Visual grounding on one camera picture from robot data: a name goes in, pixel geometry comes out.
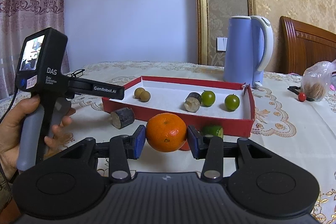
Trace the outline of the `person's left hand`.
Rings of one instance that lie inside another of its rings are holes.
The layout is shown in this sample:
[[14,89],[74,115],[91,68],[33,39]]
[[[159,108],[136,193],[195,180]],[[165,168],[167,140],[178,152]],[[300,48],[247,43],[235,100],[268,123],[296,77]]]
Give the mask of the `person's left hand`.
[[[27,114],[34,112],[39,106],[40,98],[34,96],[18,102],[11,109],[1,122],[1,166],[5,178],[11,180],[17,170],[17,158],[19,153],[19,141],[21,138],[21,120]],[[63,129],[72,123],[71,115],[76,110],[70,108],[59,125],[52,126],[53,137],[46,136],[45,143],[51,151],[60,147],[60,141],[64,136]]]

